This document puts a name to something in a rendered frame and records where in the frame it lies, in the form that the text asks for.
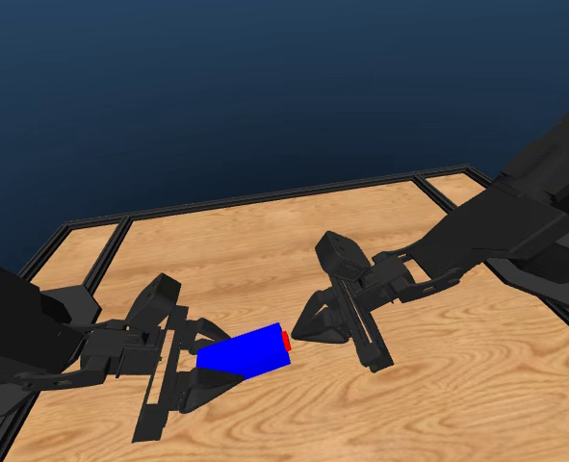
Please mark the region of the blue hollow socket block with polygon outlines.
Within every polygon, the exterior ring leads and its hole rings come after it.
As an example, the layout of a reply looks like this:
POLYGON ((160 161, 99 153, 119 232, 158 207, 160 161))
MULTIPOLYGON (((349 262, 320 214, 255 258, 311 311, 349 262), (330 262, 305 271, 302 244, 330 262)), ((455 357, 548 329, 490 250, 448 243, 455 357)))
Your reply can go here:
POLYGON ((245 379, 291 364, 281 336, 279 322, 229 340, 206 346, 196 354, 199 368, 243 375, 245 379))

